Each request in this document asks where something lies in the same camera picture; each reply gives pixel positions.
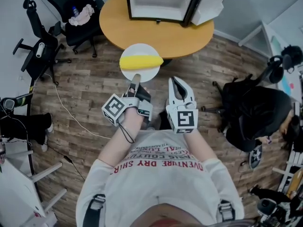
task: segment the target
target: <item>round plate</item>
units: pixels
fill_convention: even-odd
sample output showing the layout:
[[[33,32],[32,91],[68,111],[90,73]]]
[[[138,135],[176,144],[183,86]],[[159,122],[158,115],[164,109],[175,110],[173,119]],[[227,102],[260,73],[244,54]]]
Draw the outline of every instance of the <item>round plate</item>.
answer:
[[[133,44],[129,46],[125,51],[123,51],[121,57],[131,56],[131,55],[159,55],[158,52],[148,44]],[[133,80],[134,75],[141,75],[141,82],[146,82],[153,79],[160,66],[142,70],[121,70],[123,75],[129,79]]]

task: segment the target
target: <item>mini fridge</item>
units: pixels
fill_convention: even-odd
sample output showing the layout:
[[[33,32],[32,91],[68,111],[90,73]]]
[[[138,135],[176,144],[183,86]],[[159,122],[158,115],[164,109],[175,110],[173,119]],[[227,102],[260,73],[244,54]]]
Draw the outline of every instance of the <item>mini fridge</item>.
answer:
[[[127,0],[130,19],[178,22],[187,27],[217,17],[223,0]]]

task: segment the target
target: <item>shirt sleeve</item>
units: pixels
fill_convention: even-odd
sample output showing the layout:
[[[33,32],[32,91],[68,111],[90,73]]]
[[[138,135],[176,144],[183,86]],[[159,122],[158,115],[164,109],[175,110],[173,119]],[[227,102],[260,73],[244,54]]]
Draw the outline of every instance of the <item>shirt sleeve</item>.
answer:
[[[210,174],[221,200],[232,204],[236,219],[243,219],[244,207],[226,166],[219,159],[209,159],[202,165]]]
[[[76,206],[77,227],[83,226],[83,220],[90,201],[96,194],[104,192],[105,183],[113,167],[97,159],[91,166],[89,174],[82,187]]]

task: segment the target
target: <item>water bottle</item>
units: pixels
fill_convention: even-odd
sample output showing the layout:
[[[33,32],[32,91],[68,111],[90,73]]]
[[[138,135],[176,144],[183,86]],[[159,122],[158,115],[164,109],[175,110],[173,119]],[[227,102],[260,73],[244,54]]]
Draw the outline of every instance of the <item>water bottle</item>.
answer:
[[[72,13],[74,14],[74,17],[77,17],[79,15],[79,11],[77,10],[77,8],[75,6],[72,7]]]

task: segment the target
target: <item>white cylindrical object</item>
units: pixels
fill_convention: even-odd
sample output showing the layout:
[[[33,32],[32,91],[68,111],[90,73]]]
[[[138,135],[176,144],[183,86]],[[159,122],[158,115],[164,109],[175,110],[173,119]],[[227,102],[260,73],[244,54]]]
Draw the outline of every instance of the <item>white cylindrical object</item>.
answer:
[[[40,58],[42,53],[43,53],[43,49],[44,49],[45,44],[44,43],[40,43],[37,53],[36,53],[36,57]]]

